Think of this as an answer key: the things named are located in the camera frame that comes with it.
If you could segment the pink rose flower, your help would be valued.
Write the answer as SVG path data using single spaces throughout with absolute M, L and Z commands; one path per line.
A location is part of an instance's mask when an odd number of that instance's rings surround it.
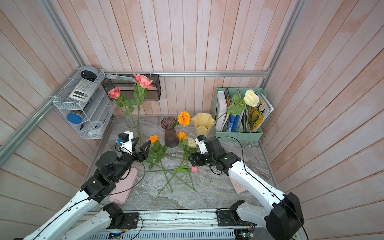
M 116 105 L 124 110 L 125 115 L 128 115 L 134 127 L 137 128 L 137 135 L 139 140 L 142 142 L 142 133 L 140 130 L 140 111 L 143 106 L 144 98 L 147 96 L 147 90 L 140 86 L 134 86 L 134 97 L 132 99 L 128 99 L 125 93 L 121 92 L 120 88 L 114 88 L 108 91 L 108 97 L 116 102 Z M 133 112 L 137 109 L 138 116 L 137 120 L 133 119 Z

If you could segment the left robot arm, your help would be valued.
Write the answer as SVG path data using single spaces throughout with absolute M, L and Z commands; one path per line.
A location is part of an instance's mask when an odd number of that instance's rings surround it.
M 129 149 L 121 147 L 119 156 L 114 151 L 103 153 L 96 162 L 95 173 L 81 186 L 75 196 L 52 218 L 33 233 L 27 240 L 85 240 L 97 232 L 107 228 L 122 227 L 128 223 L 124 212 L 114 203 L 102 208 L 90 220 L 74 227 L 73 225 L 90 209 L 102 202 L 106 197 L 115 195 L 117 183 L 135 161 L 143 162 L 149 156 L 151 141 L 135 151 L 138 138 L 130 143 Z

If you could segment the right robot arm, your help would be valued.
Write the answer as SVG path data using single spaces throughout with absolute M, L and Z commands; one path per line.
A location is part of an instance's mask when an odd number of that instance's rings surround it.
M 243 157 L 226 152 L 219 138 L 200 135 L 196 144 L 199 151 L 189 156 L 192 166 L 215 167 L 244 186 L 262 204 L 257 207 L 237 201 L 229 210 L 233 224 L 238 221 L 255 224 L 265 228 L 275 240 L 292 240 L 304 228 L 300 200 L 295 194 L 285 194 L 268 184 L 245 164 Z

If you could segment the cream white rose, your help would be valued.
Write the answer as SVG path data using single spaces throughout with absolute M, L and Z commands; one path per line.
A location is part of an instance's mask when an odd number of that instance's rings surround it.
M 228 105 L 227 116 L 237 116 L 242 113 L 247 106 L 255 107 L 259 103 L 259 97 L 251 89 L 247 90 L 244 96 L 235 93 L 232 97 L 230 97 L 228 91 L 224 92 Z

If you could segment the pink rose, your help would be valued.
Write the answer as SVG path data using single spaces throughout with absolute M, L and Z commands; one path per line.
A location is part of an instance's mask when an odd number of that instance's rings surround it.
M 153 86 L 152 86 L 152 80 L 149 80 L 144 75 L 139 75 L 139 74 L 135 75 L 135 81 L 137 85 L 136 95 L 137 95 L 137 108 L 138 108 L 137 133 L 138 133 L 140 144 L 143 144 L 144 141 L 143 141 L 143 135 L 142 135 L 141 126 L 140 126 L 140 113 L 141 113 L 141 108 L 143 107 L 144 98 L 148 96 L 148 90 L 151 90 Z
M 140 118 L 141 108 L 143 107 L 144 98 L 148 95 L 148 90 L 152 89 L 152 81 L 144 75 L 134 75 L 136 86 L 134 87 L 134 97 L 138 109 L 138 120 Z

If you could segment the small orange rose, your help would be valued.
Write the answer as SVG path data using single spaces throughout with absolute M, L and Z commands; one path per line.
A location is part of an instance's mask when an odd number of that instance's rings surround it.
M 159 194 L 161 192 L 165 192 L 166 187 L 169 187 L 171 190 L 171 193 L 173 193 L 173 188 L 170 184 L 170 179 L 167 176 L 168 171 L 164 168 L 164 165 L 162 163 L 162 159 L 166 156 L 168 148 L 167 146 L 162 145 L 160 143 L 160 139 L 157 135 L 151 136 L 149 140 L 152 143 L 152 147 L 149 153 L 149 163 L 150 163 L 149 168 L 150 170 L 154 167 L 160 168 L 167 181 L 165 186 L 159 191 Z

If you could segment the orange marigold flower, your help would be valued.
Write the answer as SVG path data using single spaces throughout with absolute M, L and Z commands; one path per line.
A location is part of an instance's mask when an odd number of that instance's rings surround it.
M 178 119 L 171 124 L 171 127 L 172 129 L 175 128 L 176 126 L 178 125 L 181 125 L 181 126 L 188 126 L 191 122 L 191 116 L 188 112 L 181 112 L 179 115 L 178 115 Z

